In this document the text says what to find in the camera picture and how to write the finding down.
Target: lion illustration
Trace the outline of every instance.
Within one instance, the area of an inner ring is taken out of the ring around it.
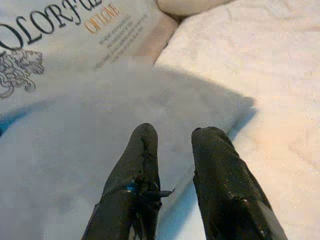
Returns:
[[[44,70],[41,52],[21,49],[0,56],[0,100],[10,97],[15,88],[22,86],[26,92],[32,93],[36,85],[29,77],[43,74]]]

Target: white pillow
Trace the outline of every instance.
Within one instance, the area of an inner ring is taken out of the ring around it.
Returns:
[[[2,0],[0,114],[122,56],[153,63],[177,26],[154,0]]]
[[[192,131],[227,132],[252,105],[191,75],[126,69],[116,64],[79,76],[67,94],[0,137],[1,239],[81,239],[132,131],[145,122],[158,133],[161,188],[176,188],[161,219],[193,177]]]
[[[190,16],[231,0],[157,0],[161,11],[175,16]]]

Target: white fabric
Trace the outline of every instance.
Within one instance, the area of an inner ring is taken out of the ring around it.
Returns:
[[[319,24],[317,0],[237,0],[185,19],[155,64],[256,98],[234,143],[290,240],[320,238]]]
[[[161,11],[175,16],[190,16],[231,0],[157,0]]]
[[[177,26],[155,0],[1,0],[0,115],[123,56],[153,63]]]
[[[74,76],[77,85],[0,137],[1,239],[81,239],[132,131],[145,122],[158,133],[161,188],[175,188],[162,215],[193,177],[192,131],[227,132],[252,105],[191,75],[136,67],[108,65]]]

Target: white bedsheet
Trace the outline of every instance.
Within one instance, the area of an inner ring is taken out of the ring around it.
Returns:
[[[316,0],[236,0],[185,19],[156,62],[256,98],[234,144],[290,240],[320,239],[319,31]],[[188,207],[175,239],[205,239]]]

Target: textured fabric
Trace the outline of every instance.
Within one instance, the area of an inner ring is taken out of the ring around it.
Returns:
[[[162,200],[161,219],[193,177],[192,131],[217,126],[227,132],[252,105],[217,84],[144,65],[110,65],[74,78],[77,85],[0,137],[3,239],[81,239],[110,172],[142,123],[158,134],[161,188],[175,188]]]
[[[237,0],[186,18],[156,62],[255,97],[234,144],[290,240],[320,237],[319,24],[317,0]]]

